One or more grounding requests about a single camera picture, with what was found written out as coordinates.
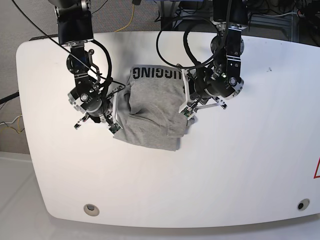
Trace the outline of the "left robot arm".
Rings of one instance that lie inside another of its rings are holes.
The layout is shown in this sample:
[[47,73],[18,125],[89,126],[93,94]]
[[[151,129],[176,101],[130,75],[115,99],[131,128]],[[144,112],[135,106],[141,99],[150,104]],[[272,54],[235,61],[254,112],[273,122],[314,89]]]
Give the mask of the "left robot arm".
[[235,98],[244,86],[241,55],[244,51],[242,31],[248,27],[247,2],[214,0],[212,4],[212,19],[198,16],[199,20],[206,21],[217,31],[210,43],[211,57],[200,62],[192,54],[188,36],[197,25],[193,22],[183,34],[183,47],[193,65],[175,65],[181,71],[185,94],[185,101],[178,111],[188,119],[200,109],[226,109],[226,101]]

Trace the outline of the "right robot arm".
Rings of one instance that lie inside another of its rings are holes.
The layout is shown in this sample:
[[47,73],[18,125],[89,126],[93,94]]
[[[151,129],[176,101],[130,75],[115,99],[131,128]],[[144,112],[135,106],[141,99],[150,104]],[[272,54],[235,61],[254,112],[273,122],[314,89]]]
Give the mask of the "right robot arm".
[[[117,93],[124,89],[109,91],[112,78],[112,61],[108,50],[94,39],[91,2],[89,0],[52,0],[58,26],[58,43],[70,48],[66,60],[68,71],[73,74],[75,87],[68,93],[70,104],[84,116],[74,125],[78,129],[91,119],[96,124],[107,124],[112,134],[121,129],[113,112]],[[93,49],[85,50],[85,43],[92,42],[102,49],[107,60],[107,75],[102,76],[93,62]]]

